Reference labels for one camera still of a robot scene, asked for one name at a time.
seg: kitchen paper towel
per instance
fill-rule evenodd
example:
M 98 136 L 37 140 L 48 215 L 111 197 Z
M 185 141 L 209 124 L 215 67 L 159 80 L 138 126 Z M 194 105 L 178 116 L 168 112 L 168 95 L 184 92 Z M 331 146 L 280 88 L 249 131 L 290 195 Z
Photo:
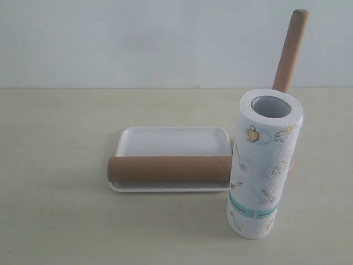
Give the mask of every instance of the kitchen paper towel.
M 256 89 L 240 100 L 227 217 L 241 236 L 271 230 L 302 124 L 303 108 L 289 94 Z

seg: white tray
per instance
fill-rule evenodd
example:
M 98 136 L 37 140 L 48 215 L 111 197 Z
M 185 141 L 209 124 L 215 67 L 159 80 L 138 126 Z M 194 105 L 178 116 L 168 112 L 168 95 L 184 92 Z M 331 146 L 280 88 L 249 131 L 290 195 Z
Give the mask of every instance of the white tray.
M 228 133 L 218 127 L 130 127 L 119 139 L 115 156 L 231 156 Z M 222 182 L 109 182 L 118 192 L 217 192 Z

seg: roll opening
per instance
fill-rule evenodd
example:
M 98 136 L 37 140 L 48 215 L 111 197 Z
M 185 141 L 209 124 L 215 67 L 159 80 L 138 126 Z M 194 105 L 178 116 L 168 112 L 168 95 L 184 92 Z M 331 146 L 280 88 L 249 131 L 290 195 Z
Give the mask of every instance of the roll opening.
M 259 96 L 252 101 L 253 110 L 267 118 L 283 118 L 292 111 L 291 106 L 283 99 L 273 96 Z

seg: table surface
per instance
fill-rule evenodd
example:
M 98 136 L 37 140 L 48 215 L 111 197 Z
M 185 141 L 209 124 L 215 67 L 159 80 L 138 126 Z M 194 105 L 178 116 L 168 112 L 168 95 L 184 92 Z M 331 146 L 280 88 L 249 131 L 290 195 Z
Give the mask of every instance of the table surface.
M 0 90 L 1 264 L 352 264 L 353 89 L 292 89 L 304 108 L 273 229 L 238 236 L 227 192 L 120 194 L 106 177 L 130 126 L 233 137 L 249 89 Z

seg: teal label band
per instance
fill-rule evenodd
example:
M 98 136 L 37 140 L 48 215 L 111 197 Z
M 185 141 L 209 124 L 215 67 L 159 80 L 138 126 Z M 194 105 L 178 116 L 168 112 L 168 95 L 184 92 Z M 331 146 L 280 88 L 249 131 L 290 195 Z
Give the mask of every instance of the teal label band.
M 231 205 L 236 212 L 240 213 L 245 217 L 255 218 L 255 219 L 262 219 L 270 216 L 277 209 L 277 206 L 278 206 L 276 205 L 268 210 L 252 210 L 237 203 L 237 201 L 233 198 L 230 192 L 229 192 L 229 201 L 231 202 Z

